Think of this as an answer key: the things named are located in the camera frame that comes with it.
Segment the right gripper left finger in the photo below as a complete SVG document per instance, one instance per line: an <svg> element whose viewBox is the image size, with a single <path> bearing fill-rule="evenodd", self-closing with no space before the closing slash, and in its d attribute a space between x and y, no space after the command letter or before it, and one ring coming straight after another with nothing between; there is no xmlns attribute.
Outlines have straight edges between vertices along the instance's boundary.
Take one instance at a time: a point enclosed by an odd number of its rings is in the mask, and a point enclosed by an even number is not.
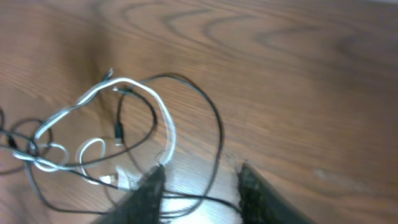
<svg viewBox="0 0 398 224"><path fill-rule="evenodd" d="M165 190L165 169L155 166L133 193L92 224L159 224L162 196Z"/></svg>

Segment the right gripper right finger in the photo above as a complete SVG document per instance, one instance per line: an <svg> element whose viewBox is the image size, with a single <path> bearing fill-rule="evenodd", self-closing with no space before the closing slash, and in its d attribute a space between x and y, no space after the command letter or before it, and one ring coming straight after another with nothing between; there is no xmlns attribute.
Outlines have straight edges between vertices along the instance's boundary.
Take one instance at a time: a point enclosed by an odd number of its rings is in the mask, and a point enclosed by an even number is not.
<svg viewBox="0 0 398 224"><path fill-rule="evenodd" d="M238 191L244 224L314 224L247 162L238 174Z"/></svg>

